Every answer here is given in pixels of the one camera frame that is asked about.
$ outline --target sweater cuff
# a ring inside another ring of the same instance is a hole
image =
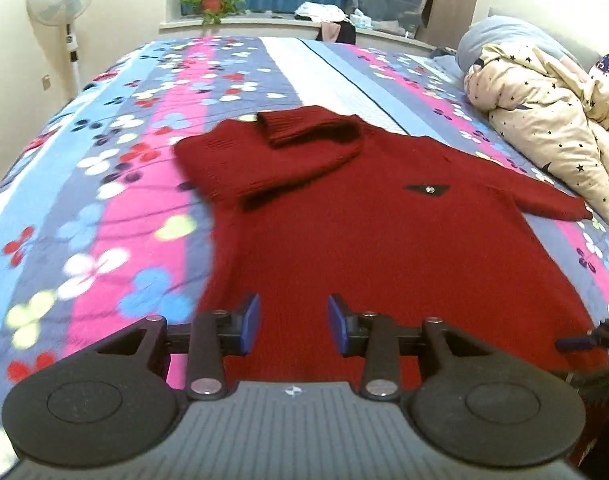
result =
[[[278,147],[306,136],[321,126],[355,125],[355,117],[337,115],[320,106],[280,112],[259,112],[258,126],[267,142]]]

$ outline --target plastic storage box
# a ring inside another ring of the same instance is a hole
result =
[[[344,11],[350,16],[360,9],[374,30],[413,38],[426,5],[427,0],[345,0]]]

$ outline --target fan blade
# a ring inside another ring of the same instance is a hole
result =
[[[40,18],[42,18],[45,21],[49,21],[52,20],[55,15],[58,13],[58,11],[60,10],[62,6],[60,5],[52,5],[47,7],[45,10],[43,10],[42,12],[40,12]]]
[[[67,16],[75,16],[81,8],[82,2],[80,0],[66,0]]]

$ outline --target gray pillow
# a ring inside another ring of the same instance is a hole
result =
[[[508,16],[491,16],[474,23],[460,40],[456,61],[462,71],[467,73],[478,59],[484,45],[510,41],[528,41],[555,59],[569,56],[577,62],[567,49],[546,32],[531,23]]]
[[[489,9],[489,16],[510,16],[511,18],[518,18],[518,16],[511,14],[510,12],[499,10],[499,9]],[[601,54],[593,50],[590,47],[584,46],[578,41],[568,37],[564,33],[550,30],[544,23],[540,24],[537,21],[534,21],[535,18],[529,19],[531,24],[542,29],[546,34],[552,37],[555,41],[561,44],[565,49],[567,49],[573,56],[569,56],[571,59],[577,61],[577,63],[587,72],[591,70],[591,67],[595,66],[595,64],[602,59]]]

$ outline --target blue stripe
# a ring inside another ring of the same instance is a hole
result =
[[[140,60],[138,57],[148,49],[136,55],[132,63],[137,63],[138,72],[150,73],[159,63],[157,59]],[[105,105],[105,102],[123,96],[124,85],[134,78],[133,70],[124,70],[95,96],[92,102],[77,106],[75,102],[65,108],[59,116],[76,110],[75,118],[93,119],[94,114],[100,116],[99,121],[107,127],[110,124],[105,118],[112,118],[120,110],[121,105]],[[33,226],[38,234],[51,211],[54,203],[60,195],[63,184],[70,178],[80,160],[92,146],[92,137],[101,133],[101,129],[93,130],[85,128],[78,132],[72,132],[75,119],[69,123],[57,137],[52,139],[48,153],[44,153],[24,179],[18,184],[17,189],[11,195],[4,211],[0,215],[0,332],[4,328],[4,318],[11,301],[14,290],[21,279],[25,267],[26,258],[15,268],[9,265],[10,256],[2,253],[6,243],[17,239],[22,230],[27,226]]]
[[[407,134],[414,137],[431,137],[432,139],[450,146],[443,137],[418,117],[411,109],[398,101],[371,78],[356,70],[334,52],[331,52],[324,43],[313,40],[302,41],[335,70],[351,81],[351,83],[360,88],[369,99],[382,108],[382,110],[398,123]]]

